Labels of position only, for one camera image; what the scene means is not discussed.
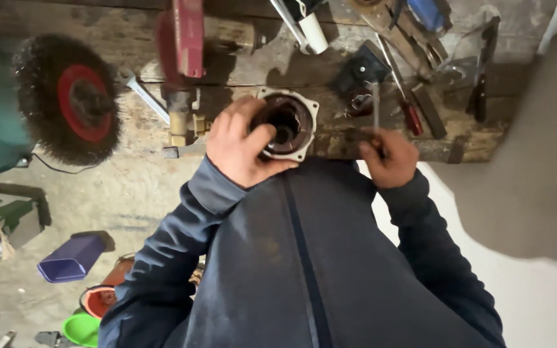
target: dark blue sweatshirt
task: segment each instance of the dark blue sweatshirt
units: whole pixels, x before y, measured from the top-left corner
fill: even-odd
[[[380,191],[398,248],[377,229],[375,193],[345,162],[307,159],[243,190],[204,159],[116,287],[99,347],[503,346],[426,178]]]

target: wall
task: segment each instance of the wall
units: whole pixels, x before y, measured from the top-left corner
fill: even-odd
[[[509,347],[557,347],[557,36],[492,163],[420,163],[430,197],[496,298]],[[384,202],[382,231],[397,242]]]

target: cardboard box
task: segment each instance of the cardboard box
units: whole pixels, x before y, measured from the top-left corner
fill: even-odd
[[[0,193],[1,259],[9,259],[42,231],[37,202],[28,197]]]

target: red screwdriver handle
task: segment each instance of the red screwdriver handle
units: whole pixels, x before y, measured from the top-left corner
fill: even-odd
[[[406,116],[407,128],[409,128],[415,136],[421,135],[423,133],[423,125],[420,123],[416,108],[404,100],[401,103],[401,110],[403,110],[403,114]]]

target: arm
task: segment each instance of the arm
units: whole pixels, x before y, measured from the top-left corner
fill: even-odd
[[[270,124],[248,134],[252,117],[265,104],[245,97],[216,117],[206,157],[180,189],[181,204],[145,241],[125,281],[115,288],[118,302],[100,322],[99,347],[162,347],[191,312],[195,286],[188,280],[223,218],[246,189],[297,167],[288,160],[258,159],[276,134]]]
[[[493,296],[472,273],[446,230],[445,219],[428,197],[427,179],[416,170],[405,186],[379,192],[388,204],[391,223],[398,226],[398,249],[416,278],[488,341],[503,346],[502,322]]]
[[[418,150],[399,132],[381,128],[369,132],[372,144],[361,143],[360,153],[388,204],[393,225],[398,226],[398,249],[414,275],[485,339],[503,346],[502,322],[493,297],[472,273],[448,234],[445,219],[429,199],[429,182],[416,170]],[[384,158],[379,150],[384,151]]]
[[[100,347],[155,347],[190,313],[189,283],[224,215],[245,195],[205,158],[180,189],[180,205],[135,255],[119,301],[100,323]]]

